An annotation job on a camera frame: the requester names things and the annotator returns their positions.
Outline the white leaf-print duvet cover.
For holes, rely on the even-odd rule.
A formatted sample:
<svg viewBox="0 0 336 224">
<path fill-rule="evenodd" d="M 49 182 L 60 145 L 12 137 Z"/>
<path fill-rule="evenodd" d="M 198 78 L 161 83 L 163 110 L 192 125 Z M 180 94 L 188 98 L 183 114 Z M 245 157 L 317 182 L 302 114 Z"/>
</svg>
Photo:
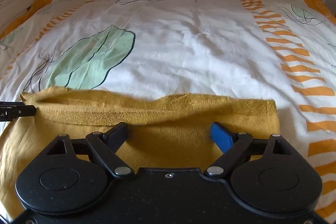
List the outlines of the white leaf-print duvet cover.
<svg viewBox="0 0 336 224">
<path fill-rule="evenodd" d="M 335 221 L 335 18 L 320 0 L 36 0 L 1 34 L 1 100 L 51 87 L 273 100 Z"/>
</svg>

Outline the mustard yellow knit garment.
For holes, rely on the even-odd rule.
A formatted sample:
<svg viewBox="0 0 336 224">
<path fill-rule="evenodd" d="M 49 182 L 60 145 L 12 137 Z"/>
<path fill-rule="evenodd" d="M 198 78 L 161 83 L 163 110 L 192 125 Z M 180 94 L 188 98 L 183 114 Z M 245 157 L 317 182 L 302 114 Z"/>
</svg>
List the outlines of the mustard yellow knit garment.
<svg viewBox="0 0 336 224">
<path fill-rule="evenodd" d="M 190 93 L 145 100 L 60 87 L 20 98 L 37 113 L 1 127 L 1 213 L 9 218 L 23 210 L 14 189 L 18 175 L 60 134 L 81 139 L 125 122 L 128 138 L 117 154 L 132 168 L 205 169 L 221 155 L 210 138 L 212 123 L 260 139 L 280 131 L 273 100 Z"/>
</svg>

